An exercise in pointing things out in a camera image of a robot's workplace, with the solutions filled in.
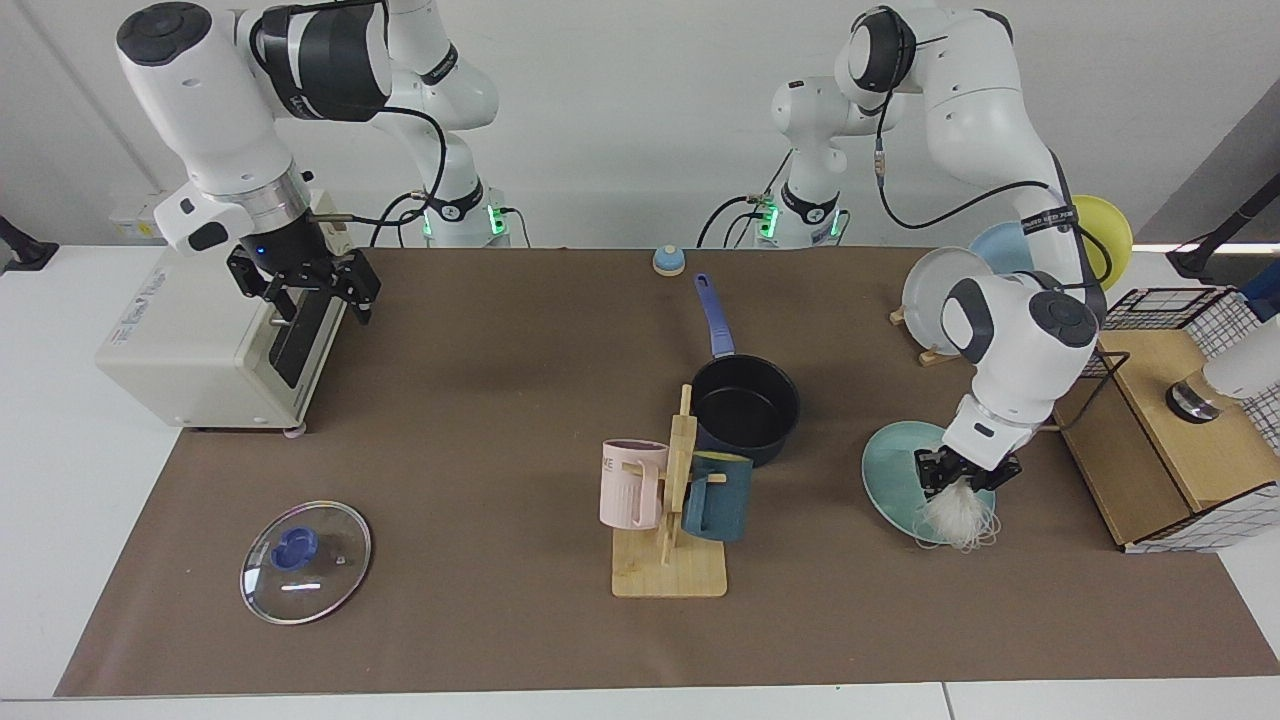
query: mug handle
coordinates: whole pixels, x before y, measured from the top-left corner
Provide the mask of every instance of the mug handle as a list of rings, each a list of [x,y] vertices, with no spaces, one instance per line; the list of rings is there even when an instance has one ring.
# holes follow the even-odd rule
[[[648,460],[636,464],[644,468],[644,475],[640,479],[639,507],[631,516],[631,523],[636,528],[652,528],[658,524],[658,509],[662,507],[658,497],[658,464]]]
[[[698,530],[707,532],[707,478],[695,478],[689,484],[689,501],[685,515],[698,520]]]

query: table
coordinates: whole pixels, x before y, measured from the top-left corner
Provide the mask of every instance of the table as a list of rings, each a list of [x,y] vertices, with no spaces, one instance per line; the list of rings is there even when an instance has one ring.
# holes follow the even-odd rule
[[[67,247],[44,273],[0,279],[0,307],[5,309],[0,315],[0,337],[5,338],[0,346],[0,377],[5,383],[5,413],[0,415],[0,462],[5,468],[0,539],[6,548],[38,548],[17,555],[17,566],[10,566],[12,578],[29,580],[0,588],[6,648],[0,656],[0,697],[49,697],[177,437],[177,430],[160,425],[92,366],[93,350],[157,256],[156,249]],[[1139,255],[1126,281],[1143,286],[1167,283],[1169,273],[1160,272],[1161,264],[1158,256]],[[1143,282],[1139,273],[1156,279]],[[33,373],[33,368],[41,372]],[[38,442],[32,438],[59,438],[59,443],[50,443],[44,448],[46,455],[37,455]],[[29,480],[37,477],[42,478],[38,484]],[[101,479],[84,482],[86,477]],[[32,542],[50,533],[56,533],[56,542]],[[1222,553],[1272,647],[1280,646],[1280,611],[1268,602],[1280,591],[1280,569],[1270,562],[1275,550],[1280,550],[1280,533]],[[133,717],[178,712],[265,717],[284,711],[323,717],[352,710],[559,716],[598,715],[604,706],[617,712],[632,707],[631,698],[644,698],[637,701],[641,703],[678,702],[681,707],[739,717],[777,716],[797,707],[818,717],[946,717],[948,701],[956,717],[995,716],[1006,710],[1015,716],[1028,703],[1037,706],[1042,717],[1053,716],[1048,712],[1066,717],[1091,707],[1114,708],[1114,698],[1120,696],[1133,703],[1134,712],[1153,714],[1160,708],[1167,717],[1198,717],[1206,708],[1226,710],[1221,705],[1224,694],[1242,698],[1229,715],[1270,717],[1280,698],[1280,680],[348,696],[340,702],[312,697],[52,701],[5,703],[0,717],[110,712]]]

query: saucepan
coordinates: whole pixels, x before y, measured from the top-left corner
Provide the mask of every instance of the saucepan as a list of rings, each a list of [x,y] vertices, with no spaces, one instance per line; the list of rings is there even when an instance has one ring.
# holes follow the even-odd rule
[[[712,336],[712,360],[694,375],[698,448],[750,457],[764,465],[782,452],[800,418],[800,393],[781,368],[736,352],[716,287],[694,277]]]

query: cable connector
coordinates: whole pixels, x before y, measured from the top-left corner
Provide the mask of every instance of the cable connector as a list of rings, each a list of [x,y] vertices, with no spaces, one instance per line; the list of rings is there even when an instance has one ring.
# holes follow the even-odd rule
[[[876,182],[884,187],[884,140],[876,138]]]
[[[529,240],[529,225],[525,223],[525,214],[520,211],[520,208],[512,208],[511,205],[494,208],[494,211],[499,215],[507,215],[508,213],[515,213],[520,218],[520,229],[525,234],[525,247],[532,247],[534,243]]]

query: mug rack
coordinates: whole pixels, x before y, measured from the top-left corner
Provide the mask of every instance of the mug rack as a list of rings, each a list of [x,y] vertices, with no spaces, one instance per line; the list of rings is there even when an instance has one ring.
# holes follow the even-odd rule
[[[614,597],[722,597],[728,592],[724,543],[703,539],[681,529],[698,439],[698,418],[690,415],[692,386],[680,391],[680,413],[671,418],[663,516],[650,530],[613,530]],[[708,482],[724,482],[710,475]]]

